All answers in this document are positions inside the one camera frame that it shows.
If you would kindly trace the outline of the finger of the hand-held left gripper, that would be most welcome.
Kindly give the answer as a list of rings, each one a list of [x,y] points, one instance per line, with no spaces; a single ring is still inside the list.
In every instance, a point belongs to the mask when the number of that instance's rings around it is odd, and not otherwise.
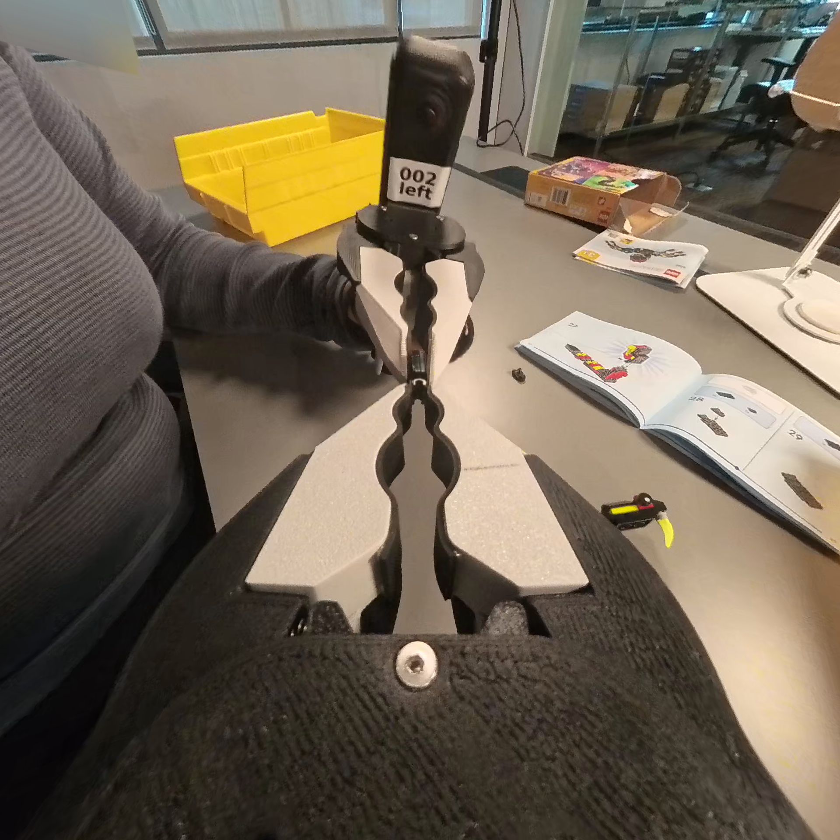
[[[464,332],[471,299],[462,261],[435,260],[428,262],[425,270],[434,287],[429,301],[432,324],[427,333],[427,383],[435,385]]]
[[[399,382],[409,382],[414,348],[412,314],[403,294],[405,269],[399,256],[383,248],[360,248],[356,298],[360,320],[378,357]]]

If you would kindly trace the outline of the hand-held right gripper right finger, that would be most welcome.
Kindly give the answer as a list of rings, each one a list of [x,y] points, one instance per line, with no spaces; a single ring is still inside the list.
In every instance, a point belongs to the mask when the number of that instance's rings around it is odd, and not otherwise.
[[[526,454],[483,419],[427,394],[436,507],[434,569],[456,630],[477,634],[497,604],[567,595],[585,570]]]

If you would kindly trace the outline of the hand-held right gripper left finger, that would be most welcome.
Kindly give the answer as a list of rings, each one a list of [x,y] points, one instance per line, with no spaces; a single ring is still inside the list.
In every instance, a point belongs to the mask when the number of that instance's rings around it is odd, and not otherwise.
[[[313,450],[245,578],[249,589],[334,602],[352,632],[393,632],[403,552],[392,484],[405,466],[409,396],[395,386]]]

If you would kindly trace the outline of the small black yellow brick assembly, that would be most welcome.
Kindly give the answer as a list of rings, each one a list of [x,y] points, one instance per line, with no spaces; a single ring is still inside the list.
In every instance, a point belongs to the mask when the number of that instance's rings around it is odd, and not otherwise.
[[[621,531],[643,529],[656,523],[661,529],[666,548],[675,540],[675,530],[668,515],[666,504],[647,492],[637,493],[631,500],[607,503],[601,506],[601,514],[615,528]]]

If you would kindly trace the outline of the yellow plastic bin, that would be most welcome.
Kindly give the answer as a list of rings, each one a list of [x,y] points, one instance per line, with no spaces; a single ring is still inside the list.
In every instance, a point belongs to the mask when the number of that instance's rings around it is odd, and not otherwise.
[[[184,134],[174,146],[192,200],[275,247],[378,203],[384,131],[383,119],[326,108]]]

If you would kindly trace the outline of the person's left forearm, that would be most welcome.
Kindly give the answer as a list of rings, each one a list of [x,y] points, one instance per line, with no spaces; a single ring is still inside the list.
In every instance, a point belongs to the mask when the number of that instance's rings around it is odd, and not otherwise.
[[[278,253],[199,228],[138,187],[123,200],[124,236],[157,286],[168,327],[202,333],[293,332],[351,350],[373,344],[354,285],[327,255]]]

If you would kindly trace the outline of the orange toy set cardboard box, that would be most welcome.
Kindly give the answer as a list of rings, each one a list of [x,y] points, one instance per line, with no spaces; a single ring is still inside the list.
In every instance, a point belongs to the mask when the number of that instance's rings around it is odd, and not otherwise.
[[[687,207],[680,180],[665,172],[574,156],[528,174],[527,207],[643,237]]]

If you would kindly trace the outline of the black tripod pole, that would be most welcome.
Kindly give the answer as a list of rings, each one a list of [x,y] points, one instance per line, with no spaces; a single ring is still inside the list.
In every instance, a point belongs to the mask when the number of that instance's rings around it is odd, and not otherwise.
[[[484,37],[479,46],[479,63],[482,65],[482,80],[476,140],[480,145],[487,144],[490,132],[490,111],[499,51],[502,7],[502,1],[489,1],[486,3],[487,14]]]

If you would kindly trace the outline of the large grid window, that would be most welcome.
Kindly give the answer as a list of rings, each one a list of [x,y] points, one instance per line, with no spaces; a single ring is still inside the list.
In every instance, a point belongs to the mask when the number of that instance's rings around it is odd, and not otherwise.
[[[483,36],[483,1],[128,1],[142,54]]]

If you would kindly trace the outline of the closed instruction booklet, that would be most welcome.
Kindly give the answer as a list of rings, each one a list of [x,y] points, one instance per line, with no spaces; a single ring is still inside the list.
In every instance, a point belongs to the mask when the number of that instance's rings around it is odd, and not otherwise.
[[[628,277],[685,289],[697,276],[708,248],[674,241],[640,238],[607,229],[576,249],[573,257]]]

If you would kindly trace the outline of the open instruction booklet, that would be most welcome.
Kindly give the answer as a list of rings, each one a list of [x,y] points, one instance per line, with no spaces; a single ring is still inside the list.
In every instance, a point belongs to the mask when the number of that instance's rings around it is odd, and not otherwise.
[[[839,551],[839,437],[767,388],[581,311],[517,351]]]

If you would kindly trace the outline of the metal storage shelving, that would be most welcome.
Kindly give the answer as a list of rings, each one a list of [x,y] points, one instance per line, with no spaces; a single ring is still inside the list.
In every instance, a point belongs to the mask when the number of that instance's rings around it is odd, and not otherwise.
[[[682,128],[794,75],[835,2],[596,2],[584,16],[559,139]]]

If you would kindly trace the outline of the wooden board stand white base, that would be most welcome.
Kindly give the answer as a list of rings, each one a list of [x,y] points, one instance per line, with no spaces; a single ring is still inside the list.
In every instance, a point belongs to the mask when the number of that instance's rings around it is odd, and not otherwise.
[[[794,77],[794,114],[817,131],[839,130],[839,23],[835,16]],[[835,202],[791,266],[706,275],[700,292],[839,395],[839,285],[816,268],[838,227]]]

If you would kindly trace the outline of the black office chair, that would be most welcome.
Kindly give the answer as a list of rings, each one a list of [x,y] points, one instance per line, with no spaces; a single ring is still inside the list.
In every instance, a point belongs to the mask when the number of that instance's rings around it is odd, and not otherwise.
[[[747,86],[738,122],[710,152],[710,163],[736,146],[754,144],[754,151],[762,155],[759,167],[765,171],[776,148],[794,148],[797,136],[805,128],[805,122],[795,114],[791,98],[795,72],[801,63],[781,58],[763,58],[762,62],[771,69],[770,79]]]

